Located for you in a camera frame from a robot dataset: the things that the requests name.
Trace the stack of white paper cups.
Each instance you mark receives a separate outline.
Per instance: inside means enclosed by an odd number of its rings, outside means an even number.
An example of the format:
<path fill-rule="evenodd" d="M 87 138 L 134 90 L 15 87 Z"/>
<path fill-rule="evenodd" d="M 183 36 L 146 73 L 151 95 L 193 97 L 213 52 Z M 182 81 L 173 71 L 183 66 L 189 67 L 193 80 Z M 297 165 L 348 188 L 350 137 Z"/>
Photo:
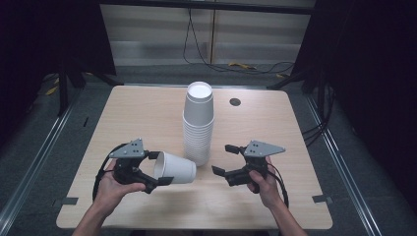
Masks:
<path fill-rule="evenodd" d="M 214 124 L 213 92 L 205 82 L 188 85 L 183 109 L 185 156 L 202 166 L 209 161 Z"/>

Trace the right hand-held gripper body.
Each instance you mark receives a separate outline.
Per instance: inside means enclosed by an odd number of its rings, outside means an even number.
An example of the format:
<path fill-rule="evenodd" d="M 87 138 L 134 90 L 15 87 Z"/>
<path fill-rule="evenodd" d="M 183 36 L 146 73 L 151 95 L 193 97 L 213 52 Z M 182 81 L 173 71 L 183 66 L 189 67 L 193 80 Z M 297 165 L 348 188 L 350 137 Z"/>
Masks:
<path fill-rule="evenodd" d="M 284 147 L 267 144 L 260 141 L 250 141 L 245 147 L 243 157 L 246 164 L 237 170 L 225 172 L 225 180 L 230 186 L 249 184 L 252 179 L 249 172 L 256 170 L 263 177 L 268 174 L 267 156 L 285 152 Z"/>

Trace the single white paper cup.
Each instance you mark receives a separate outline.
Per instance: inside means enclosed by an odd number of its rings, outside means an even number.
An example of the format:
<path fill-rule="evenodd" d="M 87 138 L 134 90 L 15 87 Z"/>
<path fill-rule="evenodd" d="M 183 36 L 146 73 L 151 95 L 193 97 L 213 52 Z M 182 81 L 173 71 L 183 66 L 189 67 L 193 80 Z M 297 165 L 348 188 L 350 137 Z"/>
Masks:
<path fill-rule="evenodd" d="M 197 166 L 194 161 L 161 151 L 156 158 L 153 177 L 172 177 L 172 184 L 189 184 L 195 180 Z"/>

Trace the person's left hand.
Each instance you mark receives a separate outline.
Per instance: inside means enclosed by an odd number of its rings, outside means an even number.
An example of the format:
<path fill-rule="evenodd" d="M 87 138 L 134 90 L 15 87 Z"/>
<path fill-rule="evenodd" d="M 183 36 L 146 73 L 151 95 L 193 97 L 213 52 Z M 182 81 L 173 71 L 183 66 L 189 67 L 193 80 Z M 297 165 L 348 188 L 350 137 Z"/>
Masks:
<path fill-rule="evenodd" d="M 128 185 L 118 183 L 112 173 L 115 164 L 116 160 L 113 159 L 105 169 L 92 204 L 92 208 L 104 217 L 110 215 L 127 194 L 143 191 L 146 188 L 143 183 Z"/>

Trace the person's right hand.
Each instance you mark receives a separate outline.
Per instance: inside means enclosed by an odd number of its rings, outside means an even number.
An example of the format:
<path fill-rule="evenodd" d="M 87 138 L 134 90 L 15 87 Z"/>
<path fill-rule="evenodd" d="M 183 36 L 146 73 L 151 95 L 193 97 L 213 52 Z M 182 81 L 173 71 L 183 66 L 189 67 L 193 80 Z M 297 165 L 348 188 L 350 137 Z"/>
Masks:
<path fill-rule="evenodd" d="M 280 197 L 276 180 L 273 176 L 268 174 L 267 177 L 263 177 L 256 170 L 250 171 L 249 175 L 251 179 L 259 185 L 259 194 L 265 207 L 271 212 L 279 211 L 284 207 L 284 202 Z"/>

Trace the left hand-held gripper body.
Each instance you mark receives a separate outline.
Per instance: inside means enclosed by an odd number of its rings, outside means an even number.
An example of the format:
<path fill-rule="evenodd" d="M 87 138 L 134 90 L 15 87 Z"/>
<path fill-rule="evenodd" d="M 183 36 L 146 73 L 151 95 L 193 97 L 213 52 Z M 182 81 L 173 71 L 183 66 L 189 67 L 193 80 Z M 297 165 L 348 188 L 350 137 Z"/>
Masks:
<path fill-rule="evenodd" d="M 144 149 L 141 138 L 116 147 L 108 154 L 109 158 L 116 159 L 114 179 L 122 185 L 143 183 L 145 192 L 150 194 L 157 187 L 157 180 L 140 169 L 140 164 L 148 158 L 148 154 L 149 150 Z"/>

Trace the yellow object on floor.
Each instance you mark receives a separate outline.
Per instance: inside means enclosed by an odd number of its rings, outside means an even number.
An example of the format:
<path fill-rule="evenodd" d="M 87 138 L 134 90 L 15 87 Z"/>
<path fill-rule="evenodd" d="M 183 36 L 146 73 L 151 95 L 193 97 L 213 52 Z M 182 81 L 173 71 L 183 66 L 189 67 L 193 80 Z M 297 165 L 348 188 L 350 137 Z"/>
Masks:
<path fill-rule="evenodd" d="M 237 63 L 237 62 L 231 62 L 227 64 L 229 67 L 239 67 L 241 69 L 244 70 L 253 70 L 256 71 L 257 68 L 251 65 L 247 65 L 247 64 L 242 64 L 242 63 Z"/>

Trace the black curtain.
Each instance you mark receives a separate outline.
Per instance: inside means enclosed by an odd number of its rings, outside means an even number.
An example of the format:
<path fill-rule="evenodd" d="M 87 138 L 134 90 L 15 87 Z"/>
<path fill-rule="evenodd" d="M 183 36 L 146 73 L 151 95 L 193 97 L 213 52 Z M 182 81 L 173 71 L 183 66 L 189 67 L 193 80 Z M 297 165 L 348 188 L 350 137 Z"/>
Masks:
<path fill-rule="evenodd" d="M 316 0 L 296 59 L 417 213 L 417 0 Z"/>
<path fill-rule="evenodd" d="M 99 0 L 0 0 L 0 145 L 61 69 L 116 73 Z"/>

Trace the metal floor rail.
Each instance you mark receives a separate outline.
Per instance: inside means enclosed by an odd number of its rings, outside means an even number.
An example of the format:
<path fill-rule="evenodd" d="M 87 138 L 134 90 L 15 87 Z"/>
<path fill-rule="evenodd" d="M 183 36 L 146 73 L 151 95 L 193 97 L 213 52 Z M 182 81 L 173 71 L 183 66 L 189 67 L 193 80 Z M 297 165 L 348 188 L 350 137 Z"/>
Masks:
<path fill-rule="evenodd" d="M 0 148 L 0 236 L 13 226 L 82 92 L 70 91 L 63 113 L 60 95 L 42 95 L 12 140 Z"/>
<path fill-rule="evenodd" d="M 349 198 L 354 205 L 368 236 L 383 236 L 381 229 L 375 220 L 369 205 L 359 190 L 330 129 L 325 127 L 325 122 L 319 115 L 319 109 L 316 101 L 310 95 L 306 97 L 306 100 L 314 120 L 319 126 L 320 134 L 328 148 L 330 156 L 345 186 Z"/>

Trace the grey tape strip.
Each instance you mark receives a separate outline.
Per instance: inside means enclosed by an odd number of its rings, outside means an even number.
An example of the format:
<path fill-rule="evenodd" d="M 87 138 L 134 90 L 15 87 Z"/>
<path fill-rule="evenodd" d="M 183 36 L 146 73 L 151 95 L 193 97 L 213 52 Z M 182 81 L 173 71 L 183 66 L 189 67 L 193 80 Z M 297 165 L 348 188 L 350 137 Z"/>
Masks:
<path fill-rule="evenodd" d="M 312 196 L 312 199 L 313 199 L 315 204 L 326 203 L 326 204 L 330 205 L 330 204 L 333 203 L 332 198 L 328 197 L 328 196 L 325 196 L 325 195 Z"/>
<path fill-rule="evenodd" d="M 79 198 L 63 198 L 63 199 L 59 199 L 59 200 L 55 200 L 53 203 L 54 207 L 61 207 L 61 206 L 65 206 L 65 205 L 70 205 L 70 206 L 74 206 L 77 204 Z"/>

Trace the black metal stand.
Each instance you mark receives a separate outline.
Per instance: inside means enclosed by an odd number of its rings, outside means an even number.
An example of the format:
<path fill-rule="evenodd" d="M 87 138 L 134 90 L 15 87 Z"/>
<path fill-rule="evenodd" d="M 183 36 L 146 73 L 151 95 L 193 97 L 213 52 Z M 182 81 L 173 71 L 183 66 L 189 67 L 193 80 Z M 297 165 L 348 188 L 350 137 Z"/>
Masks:
<path fill-rule="evenodd" d="M 68 108 L 68 86 L 67 86 L 67 73 L 65 68 L 65 62 L 62 61 L 59 67 L 59 116 L 62 116 Z"/>

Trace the black overhead bar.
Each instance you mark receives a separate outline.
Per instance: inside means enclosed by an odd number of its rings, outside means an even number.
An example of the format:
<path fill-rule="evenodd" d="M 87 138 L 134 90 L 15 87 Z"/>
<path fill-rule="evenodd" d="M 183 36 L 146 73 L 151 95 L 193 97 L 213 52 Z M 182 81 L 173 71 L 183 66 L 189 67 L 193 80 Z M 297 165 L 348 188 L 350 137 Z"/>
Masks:
<path fill-rule="evenodd" d="M 272 6 L 244 3 L 210 2 L 198 0 L 98 0 L 98 2 L 104 5 L 221 10 L 293 15 L 314 15 L 316 13 L 315 8 L 307 7 Z"/>

